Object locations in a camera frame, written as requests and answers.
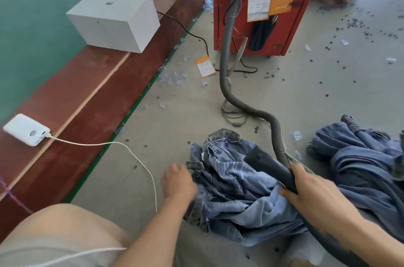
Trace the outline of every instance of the pile of denim clothes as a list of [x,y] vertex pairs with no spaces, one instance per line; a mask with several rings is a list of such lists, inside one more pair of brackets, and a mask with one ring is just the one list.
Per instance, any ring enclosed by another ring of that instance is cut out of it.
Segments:
[[[316,132],[308,154],[331,167],[333,181],[364,216],[404,242],[403,185],[391,176],[400,143],[361,129],[349,116],[341,120]],[[306,231],[296,209],[278,194],[278,182],[243,162],[254,147],[228,129],[210,134],[202,146],[193,143],[187,166],[198,195],[187,222],[245,246]]]

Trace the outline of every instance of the forearm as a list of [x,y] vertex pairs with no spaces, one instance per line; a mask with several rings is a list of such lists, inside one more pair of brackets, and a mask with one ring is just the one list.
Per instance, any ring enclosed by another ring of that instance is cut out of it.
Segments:
[[168,199],[112,267],[171,267],[186,204]]
[[347,225],[335,237],[371,267],[404,266],[404,245],[371,221]]

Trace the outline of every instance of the green floor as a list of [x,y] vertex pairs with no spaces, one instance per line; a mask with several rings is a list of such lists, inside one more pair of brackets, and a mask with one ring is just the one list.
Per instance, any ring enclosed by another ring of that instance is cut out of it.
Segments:
[[85,45],[65,13],[80,0],[0,0],[0,122]]

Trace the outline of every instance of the gray shorts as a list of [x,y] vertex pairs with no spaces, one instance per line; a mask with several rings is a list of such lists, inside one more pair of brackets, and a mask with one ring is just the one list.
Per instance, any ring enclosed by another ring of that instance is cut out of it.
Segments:
[[[24,240],[6,240],[0,245],[0,266],[22,267],[43,264],[60,257],[87,251],[58,237],[39,236]],[[53,264],[53,267],[108,267],[122,251],[86,254]]]

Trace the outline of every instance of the purple string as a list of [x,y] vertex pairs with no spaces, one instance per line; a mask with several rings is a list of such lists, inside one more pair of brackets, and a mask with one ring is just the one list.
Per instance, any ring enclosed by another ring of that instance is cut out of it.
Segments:
[[22,203],[20,200],[18,200],[13,193],[11,192],[11,189],[7,187],[6,182],[2,179],[0,176],[0,184],[3,186],[4,190],[7,192],[7,195],[18,205],[20,206],[24,211],[26,211],[28,214],[32,215],[33,211],[27,208],[24,203]]

